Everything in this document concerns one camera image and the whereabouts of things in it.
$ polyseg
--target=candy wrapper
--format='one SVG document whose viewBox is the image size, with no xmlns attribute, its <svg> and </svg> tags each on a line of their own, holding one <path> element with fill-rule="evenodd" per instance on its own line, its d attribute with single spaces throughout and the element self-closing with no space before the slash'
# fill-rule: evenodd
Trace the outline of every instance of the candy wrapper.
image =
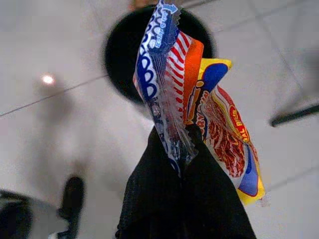
<svg viewBox="0 0 319 239">
<path fill-rule="evenodd" d="M 197 154 L 185 129 L 195 123 L 240 199 L 254 202 L 265 194 L 257 152 L 233 101 L 217 85 L 231 61 L 202 59 L 203 44 L 178 29 L 179 14 L 173 1 L 158 2 L 139 48 L 133 82 L 179 176 L 180 166 Z"/>
</svg>

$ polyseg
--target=snack packet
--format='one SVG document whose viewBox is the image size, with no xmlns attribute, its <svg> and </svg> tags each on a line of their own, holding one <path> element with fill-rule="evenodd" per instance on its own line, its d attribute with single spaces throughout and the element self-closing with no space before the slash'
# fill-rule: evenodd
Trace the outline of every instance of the snack packet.
<svg viewBox="0 0 319 239">
<path fill-rule="evenodd" d="M 243 203 L 265 194 L 257 152 L 229 95 L 217 84 L 231 61 L 202 59 L 203 44 L 177 28 L 179 9 L 160 0 L 142 39 L 133 82 L 153 117 L 170 163 L 181 176 L 197 154 L 185 126 L 203 141 Z"/>
</svg>

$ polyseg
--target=noodle packet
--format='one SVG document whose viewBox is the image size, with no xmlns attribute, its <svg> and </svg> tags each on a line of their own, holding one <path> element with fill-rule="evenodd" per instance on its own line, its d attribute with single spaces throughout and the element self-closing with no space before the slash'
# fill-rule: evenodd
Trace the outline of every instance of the noodle packet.
<svg viewBox="0 0 319 239">
<path fill-rule="evenodd" d="M 133 83 L 179 176 L 197 155 L 185 129 L 195 123 L 242 202 L 254 202 L 265 194 L 257 152 L 232 99 L 218 86 L 231 61 L 202 59 L 203 44 L 178 29 L 179 13 L 173 2 L 159 0 L 139 48 Z"/>
</svg>

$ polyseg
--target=tiled floor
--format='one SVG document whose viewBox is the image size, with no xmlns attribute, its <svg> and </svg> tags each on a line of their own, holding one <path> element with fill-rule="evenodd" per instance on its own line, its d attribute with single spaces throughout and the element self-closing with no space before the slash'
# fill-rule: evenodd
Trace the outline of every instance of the tiled floor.
<svg viewBox="0 0 319 239">
<path fill-rule="evenodd" d="M 103 42 L 127 5 L 0 2 L 0 188 L 57 207 L 67 176 L 81 171 L 87 198 L 80 239 L 111 238 L 152 127 L 102 68 Z M 296 99 L 319 101 L 319 76 L 307 64 L 319 49 L 319 1 L 216 0 L 190 11 L 214 32 L 219 57 L 233 60 L 221 85 L 250 131 L 271 195 L 269 207 L 247 207 L 257 237 L 318 238 L 319 116 L 278 128 L 269 119 Z M 41 84 L 46 72 L 57 76 L 56 87 Z M 46 218 L 44 206 L 35 207 Z M 32 238 L 57 227 L 41 228 Z"/>
</svg>

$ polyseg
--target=plastic wrapper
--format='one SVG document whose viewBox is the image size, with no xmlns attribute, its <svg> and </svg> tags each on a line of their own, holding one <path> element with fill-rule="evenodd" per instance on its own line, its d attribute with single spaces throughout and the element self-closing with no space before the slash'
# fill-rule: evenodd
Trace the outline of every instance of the plastic wrapper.
<svg viewBox="0 0 319 239">
<path fill-rule="evenodd" d="M 179 9 L 160 0 L 146 28 L 133 82 L 149 109 L 170 163 L 197 154 L 185 126 L 197 124 L 202 138 L 244 203 L 265 190 L 257 152 L 229 95 L 218 86 L 231 61 L 202 59 L 203 44 L 179 31 Z"/>
</svg>

